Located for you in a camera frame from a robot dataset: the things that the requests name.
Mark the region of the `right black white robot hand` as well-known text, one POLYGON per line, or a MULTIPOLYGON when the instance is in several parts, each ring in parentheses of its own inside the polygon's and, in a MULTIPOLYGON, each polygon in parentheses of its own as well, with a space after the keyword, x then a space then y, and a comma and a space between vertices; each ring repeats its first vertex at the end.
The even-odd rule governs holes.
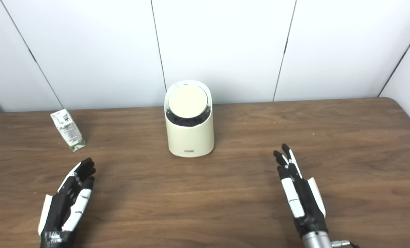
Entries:
POLYGON ((284 153, 274 150, 273 155, 278 163, 281 185, 299 236, 303 238, 312 232, 328 233, 325 206, 315 179, 303 177, 295 155, 287 144, 283 143, 281 148, 284 153))

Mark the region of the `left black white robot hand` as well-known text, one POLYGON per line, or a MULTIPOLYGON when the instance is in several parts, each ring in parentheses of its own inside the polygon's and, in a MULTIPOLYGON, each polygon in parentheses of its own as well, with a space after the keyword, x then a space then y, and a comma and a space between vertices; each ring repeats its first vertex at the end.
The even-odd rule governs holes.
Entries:
POLYGON ((88 157, 79 162, 65 177, 53 196, 45 196, 38 234, 41 248, 72 248, 77 227, 90 200, 96 172, 88 157))

